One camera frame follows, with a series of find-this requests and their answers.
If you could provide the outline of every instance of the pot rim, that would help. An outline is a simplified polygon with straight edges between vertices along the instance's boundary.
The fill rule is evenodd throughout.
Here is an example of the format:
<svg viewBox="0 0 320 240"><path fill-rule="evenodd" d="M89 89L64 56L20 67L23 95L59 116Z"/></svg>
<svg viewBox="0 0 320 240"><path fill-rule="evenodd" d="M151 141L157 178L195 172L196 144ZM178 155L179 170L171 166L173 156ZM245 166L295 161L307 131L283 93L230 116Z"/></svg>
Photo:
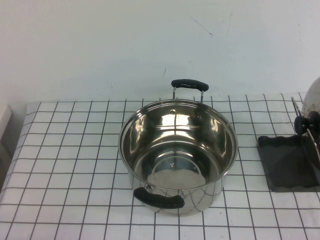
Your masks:
<svg viewBox="0 0 320 240"><path fill-rule="evenodd" d="M214 180L197 186L197 187L193 187L193 188L187 188L187 189L172 189L172 188L166 188L166 187L161 187L158 186L156 184L150 183L144 179L142 179L141 177L139 177L133 170L132 168L129 166L129 164L127 163L127 161L125 160L124 154L123 154L123 148L122 148L122 139L124 136L124 133L126 133L126 129L131 125L131 123L133 122L134 119L138 118L138 115L141 112L145 112L146 110L151 110L154 108L158 108L164 105L170 105L170 104L187 104L190 107L195 107L195 108L200 108L203 111L206 112L210 112L210 114L215 114L218 115L219 118L221 118L221 120L223 121L223 125L224 127L227 129L228 133L231 136L231 141L233 143L233 149L232 149L232 156L231 159L229 161L229 164L226 166L226 168L222 171L222 173L219 174L219 176L217 176ZM149 185L149 186L153 186L155 188L159 188L162 190L166 190L166 191L192 191L192 190L197 190L197 189L201 189L203 187L207 187L211 184L216 183L217 181L219 181L223 176L227 175L228 171L231 169L231 167L233 166L233 164L236 161L236 157L238 155L238 140L237 140L237 135L236 135L236 131L234 130L233 126L231 125L231 123L226 119L226 117L224 117L220 112L218 112L216 109L214 109L213 107L210 107L204 103L201 102L196 102L196 101L192 101L192 100L187 100L187 99L168 99L168 100L161 100L161 101L156 101L156 102L152 102L142 108L140 108L139 110L137 110L135 113L132 114L131 117L128 118L128 120L123 124L120 134L119 134L119 138L118 138L118 152L120 154L121 160L123 162L123 164L125 165L125 167L128 169L128 171L137 179L139 179L140 181L144 182L145 185Z"/></svg>

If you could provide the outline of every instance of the pot handle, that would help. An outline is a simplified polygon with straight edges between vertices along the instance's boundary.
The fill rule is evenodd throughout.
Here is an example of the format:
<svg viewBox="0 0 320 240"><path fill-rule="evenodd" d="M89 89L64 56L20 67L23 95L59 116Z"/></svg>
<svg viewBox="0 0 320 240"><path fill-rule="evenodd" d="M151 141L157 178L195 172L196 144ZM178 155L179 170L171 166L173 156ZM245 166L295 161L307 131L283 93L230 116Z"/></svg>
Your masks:
<svg viewBox="0 0 320 240"><path fill-rule="evenodd" d="M204 92L209 89L208 84L192 79L173 80L171 82L171 85L173 87L173 99L176 99L177 88L198 89L199 91L201 91L201 103L204 101Z"/></svg>
<svg viewBox="0 0 320 240"><path fill-rule="evenodd" d="M144 204L159 209L180 209L185 205L185 201L180 195L167 197L153 194L142 186L133 191L133 196Z"/></svg>

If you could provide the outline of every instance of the silver kettle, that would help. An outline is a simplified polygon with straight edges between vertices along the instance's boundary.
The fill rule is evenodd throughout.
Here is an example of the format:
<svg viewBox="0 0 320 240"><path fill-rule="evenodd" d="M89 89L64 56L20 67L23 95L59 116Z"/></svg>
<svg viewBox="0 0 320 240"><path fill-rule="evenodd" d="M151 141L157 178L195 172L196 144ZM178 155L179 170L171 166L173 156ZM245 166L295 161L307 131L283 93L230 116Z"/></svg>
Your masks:
<svg viewBox="0 0 320 240"><path fill-rule="evenodd" d="M304 97L301 113L294 121L294 130L298 135L309 130L316 140L320 137L320 77L312 83Z"/></svg>

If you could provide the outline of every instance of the table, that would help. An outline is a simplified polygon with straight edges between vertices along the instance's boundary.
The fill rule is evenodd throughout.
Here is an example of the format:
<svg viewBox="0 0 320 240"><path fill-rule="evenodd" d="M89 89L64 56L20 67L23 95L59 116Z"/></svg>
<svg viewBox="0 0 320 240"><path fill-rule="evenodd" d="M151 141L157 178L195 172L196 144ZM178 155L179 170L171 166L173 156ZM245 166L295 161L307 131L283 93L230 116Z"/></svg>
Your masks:
<svg viewBox="0 0 320 240"><path fill-rule="evenodd" d="M0 102L0 140L6 130L11 115L12 112L9 106L3 102ZM0 142L0 186L3 185L10 162L11 157L6 148Z"/></svg>
<svg viewBox="0 0 320 240"><path fill-rule="evenodd" d="M318 240L317 192L270 192L257 138L290 136L290 97L205 96L234 126L239 151L212 206L169 217L133 198L118 134L140 101L29 104L0 193L0 239Z"/></svg>

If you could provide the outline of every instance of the black rubber handle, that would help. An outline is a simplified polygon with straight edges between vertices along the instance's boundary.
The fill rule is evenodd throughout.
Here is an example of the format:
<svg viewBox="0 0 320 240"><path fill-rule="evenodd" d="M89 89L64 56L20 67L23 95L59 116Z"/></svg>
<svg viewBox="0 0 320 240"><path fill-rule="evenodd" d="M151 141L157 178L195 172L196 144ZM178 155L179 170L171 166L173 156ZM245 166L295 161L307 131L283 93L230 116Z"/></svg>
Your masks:
<svg viewBox="0 0 320 240"><path fill-rule="evenodd" d="M317 111L311 111L307 118L297 116L294 120L294 130L296 134L302 135L309 129L312 135L317 138L320 135L320 114Z"/></svg>
<svg viewBox="0 0 320 240"><path fill-rule="evenodd" d="M138 187L133 191L133 196L149 206L160 209L180 209L185 205L180 195L162 196L148 192L144 187Z"/></svg>
<svg viewBox="0 0 320 240"><path fill-rule="evenodd" d="M192 79L177 79L171 82L174 88L198 89L199 91L207 91L208 84Z"/></svg>

